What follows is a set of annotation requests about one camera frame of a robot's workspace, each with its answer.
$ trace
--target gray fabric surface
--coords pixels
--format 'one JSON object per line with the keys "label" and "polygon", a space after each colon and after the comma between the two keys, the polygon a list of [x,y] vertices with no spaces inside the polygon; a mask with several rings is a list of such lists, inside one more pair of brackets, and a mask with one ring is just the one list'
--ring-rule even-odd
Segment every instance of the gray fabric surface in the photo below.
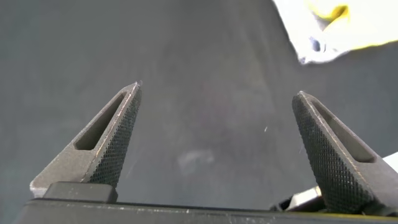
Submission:
{"label": "gray fabric surface", "polygon": [[143,97],[121,202],[268,208],[315,185],[290,102],[316,96],[381,156],[398,45],[302,67],[271,1],[0,3],[0,222],[122,87]]}

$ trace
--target gray surface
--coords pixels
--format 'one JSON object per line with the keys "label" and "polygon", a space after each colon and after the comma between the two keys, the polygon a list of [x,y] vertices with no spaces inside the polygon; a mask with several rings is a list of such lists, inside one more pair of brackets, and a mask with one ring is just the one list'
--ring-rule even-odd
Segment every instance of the gray surface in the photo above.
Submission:
{"label": "gray surface", "polygon": [[299,90],[381,156],[397,150],[396,44],[301,67],[270,1],[0,5],[4,223],[31,197],[34,176],[136,80],[123,202],[267,208],[313,187],[290,106]]}

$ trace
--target knurled surface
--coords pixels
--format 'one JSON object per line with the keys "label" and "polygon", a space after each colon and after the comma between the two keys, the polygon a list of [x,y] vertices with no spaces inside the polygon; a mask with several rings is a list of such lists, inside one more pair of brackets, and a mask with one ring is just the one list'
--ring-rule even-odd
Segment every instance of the knurled surface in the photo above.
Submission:
{"label": "knurled surface", "polygon": [[90,183],[117,186],[138,111],[139,100],[137,99],[139,97],[137,95],[139,93],[140,91],[136,93],[136,96],[130,102],[129,107],[119,121],[116,131],[106,146],[93,175],[90,177]]}
{"label": "knurled surface", "polygon": [[303,98],[293,99],[293,111],[307,150],[312,171],[321,189],[329,211],[336,213],[358,213],[369,202],[372,195],[360,184],[361,180],[350,165],[339,156],[327,132],[318,125],[305,107]]}

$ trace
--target metal part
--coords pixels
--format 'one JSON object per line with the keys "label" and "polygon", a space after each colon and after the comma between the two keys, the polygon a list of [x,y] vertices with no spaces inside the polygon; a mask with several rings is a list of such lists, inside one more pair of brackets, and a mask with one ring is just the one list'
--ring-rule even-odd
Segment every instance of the metal part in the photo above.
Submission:
{"label": "metal part", "polygon": [[398,174],[313,96],[300,92],[292,106],[327,209],[395,215]]}
{"label": "metal part", "polygon": [[397,219],[392,217],[365,217],[363,215],[118,205],[38,199],[28,202],[14,223],[354,224],[397,223]]}
{"label": "metal part", "polygon": [[118,193],[108,184],[57,182],[50,185],[43,198],[76,202],[116,203]]}
{"label": "metal part", "polygon": [[141,101],[139,87],[134,83],[119,91],[30,183],[35,198],[58,181],[116,187]]}

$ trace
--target yellow object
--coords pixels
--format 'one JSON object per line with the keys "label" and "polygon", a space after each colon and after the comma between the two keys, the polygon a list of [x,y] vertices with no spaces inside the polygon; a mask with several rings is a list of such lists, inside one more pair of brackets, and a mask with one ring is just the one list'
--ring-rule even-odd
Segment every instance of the yellow object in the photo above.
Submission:
{"label": "yellow object", "polygon": [[398,0],[306,0],[331,23],[323,31],[339,50],[363,49],[398,40]]}

